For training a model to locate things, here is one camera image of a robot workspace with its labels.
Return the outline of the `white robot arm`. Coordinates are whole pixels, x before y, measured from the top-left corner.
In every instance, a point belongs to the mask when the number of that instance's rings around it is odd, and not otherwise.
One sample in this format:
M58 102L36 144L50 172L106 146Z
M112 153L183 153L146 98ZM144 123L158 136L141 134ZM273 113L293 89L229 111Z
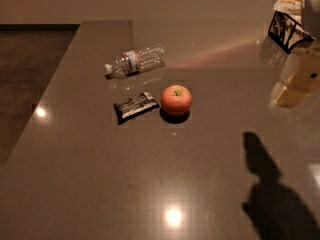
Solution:
M268 36L284 52L271 103L293 109L320 87L320 0L277 0Z

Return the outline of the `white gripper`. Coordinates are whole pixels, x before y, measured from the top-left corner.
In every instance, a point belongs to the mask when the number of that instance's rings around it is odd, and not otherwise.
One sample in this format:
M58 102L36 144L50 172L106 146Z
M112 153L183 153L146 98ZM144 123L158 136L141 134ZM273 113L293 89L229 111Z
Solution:
M275 11L300 15L303 0L277 0ZM293 109L320 87L320 49L297 48L286 59L280 81L271 92L271 104Z

